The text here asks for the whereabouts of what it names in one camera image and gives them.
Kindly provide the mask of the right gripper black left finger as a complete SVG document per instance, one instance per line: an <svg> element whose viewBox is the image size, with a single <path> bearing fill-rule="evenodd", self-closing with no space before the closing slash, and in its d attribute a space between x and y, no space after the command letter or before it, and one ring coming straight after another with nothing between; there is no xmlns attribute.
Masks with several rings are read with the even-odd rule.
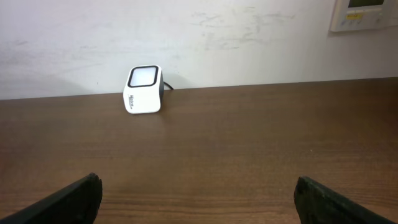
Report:
<svg viewBox="0 0 398 224"><path fill-rule="evenodd" d="M102 180L90 173L23 210L1 219L3 224L93 224L103 196Z"/></svg>

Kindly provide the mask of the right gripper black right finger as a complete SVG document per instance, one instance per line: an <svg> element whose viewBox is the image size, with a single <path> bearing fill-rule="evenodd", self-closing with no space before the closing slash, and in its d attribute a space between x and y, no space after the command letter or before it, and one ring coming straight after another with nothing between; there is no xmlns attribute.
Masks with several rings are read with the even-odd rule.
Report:
<svg viewBox="0 0 398 224"><path fill-rule="evenodd" d="M301 223L394 224L306 176L298 178L294 204Z"/></svg>

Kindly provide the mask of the white barcode scanner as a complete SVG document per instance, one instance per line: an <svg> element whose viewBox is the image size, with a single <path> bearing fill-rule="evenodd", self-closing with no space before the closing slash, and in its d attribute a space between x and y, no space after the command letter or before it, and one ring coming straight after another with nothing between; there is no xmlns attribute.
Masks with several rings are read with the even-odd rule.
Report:
<svg viewBox="0 0 398 224"><path fill-rule="evenodd" d="M158 65L131 69L123 91L125 109L130 114L156 113L164 94L162 68Z"/></svg>

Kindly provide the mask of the white wall control panel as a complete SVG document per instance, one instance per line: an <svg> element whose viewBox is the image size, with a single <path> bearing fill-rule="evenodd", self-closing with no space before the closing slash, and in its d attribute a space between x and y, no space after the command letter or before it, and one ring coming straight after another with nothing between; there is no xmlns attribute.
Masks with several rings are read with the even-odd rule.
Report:
<svg viewBox="0 0 398 224"><path fill-rule="evenodd" d="M330 32L382 29L397 25L397 0L336 0Z"/></svg>

